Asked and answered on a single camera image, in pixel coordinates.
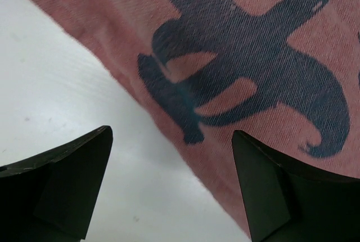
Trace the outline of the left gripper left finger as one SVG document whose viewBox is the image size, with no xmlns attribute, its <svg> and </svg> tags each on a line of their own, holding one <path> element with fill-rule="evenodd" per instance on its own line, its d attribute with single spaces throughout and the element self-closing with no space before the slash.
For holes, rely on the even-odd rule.
<svg viewBox="0 0 360 242">
<path fill-rule="evenodd" d="M 86 238 L 113 142 L 109 126 L 1 166 L 1 241 Z"/>
</svg>

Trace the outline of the red patterned pillowcase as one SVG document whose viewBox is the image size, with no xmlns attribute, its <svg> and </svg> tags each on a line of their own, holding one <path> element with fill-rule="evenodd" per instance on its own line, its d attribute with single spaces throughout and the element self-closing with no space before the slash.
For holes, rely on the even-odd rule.
<svg viewBox="0 0 360 242">
<path fill-rule="evenodd" d="M 32 0 L 151 115 L 241 229 L 243 130 L 359 177 L 359 0 Z"/>
</svg>

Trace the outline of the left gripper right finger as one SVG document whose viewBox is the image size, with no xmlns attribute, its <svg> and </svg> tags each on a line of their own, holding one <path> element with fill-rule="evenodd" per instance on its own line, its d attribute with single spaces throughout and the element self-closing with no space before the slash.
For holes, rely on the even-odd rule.
<svg viewBox="0 0 360 242">
<path fill-rule="evenodd" d="M 359 179 L 316 168 L 243 131 L 233 156 L 252 241 L 358 241 Z"/>
</svg>

